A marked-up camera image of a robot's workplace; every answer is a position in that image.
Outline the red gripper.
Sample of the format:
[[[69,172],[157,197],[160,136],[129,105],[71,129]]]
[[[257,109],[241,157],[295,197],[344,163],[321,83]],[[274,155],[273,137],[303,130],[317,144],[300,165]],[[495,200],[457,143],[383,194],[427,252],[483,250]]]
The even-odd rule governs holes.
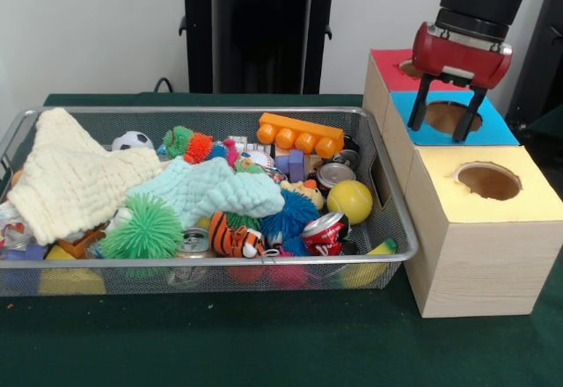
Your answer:
[[[421,24],[413,42],[413,65],[422,75],[407,126],[418,131],[424,121],[427,96],[434,76],[458,77],[471,84],[473,95],[459,119],[452,138],[463,142],[486,97],[506,75],[513,49],[506,42],[492,42],[446,30],[433,23]]]

